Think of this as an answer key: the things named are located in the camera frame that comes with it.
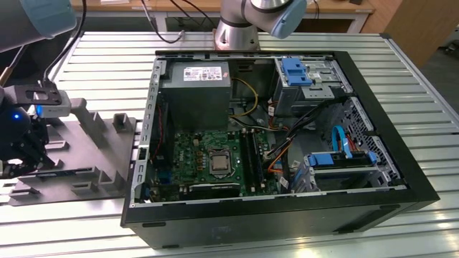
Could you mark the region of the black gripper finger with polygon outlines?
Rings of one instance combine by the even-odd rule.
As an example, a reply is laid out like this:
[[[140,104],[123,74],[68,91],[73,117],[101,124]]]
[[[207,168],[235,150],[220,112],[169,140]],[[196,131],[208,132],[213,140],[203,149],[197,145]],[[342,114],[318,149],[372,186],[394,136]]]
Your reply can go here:
[[[25,159],[20,164],[8,163],[7,160],[1,160],[3,180],[20,177],[33,171],[36,171],[36,161],[33,159]]]
[[[49,143],[45,120],[40,117],[31,117],[31,129],[27,133],[29,156],[41,166],[37,169],[52,169],[55,162],[47,155],[45,145]]]

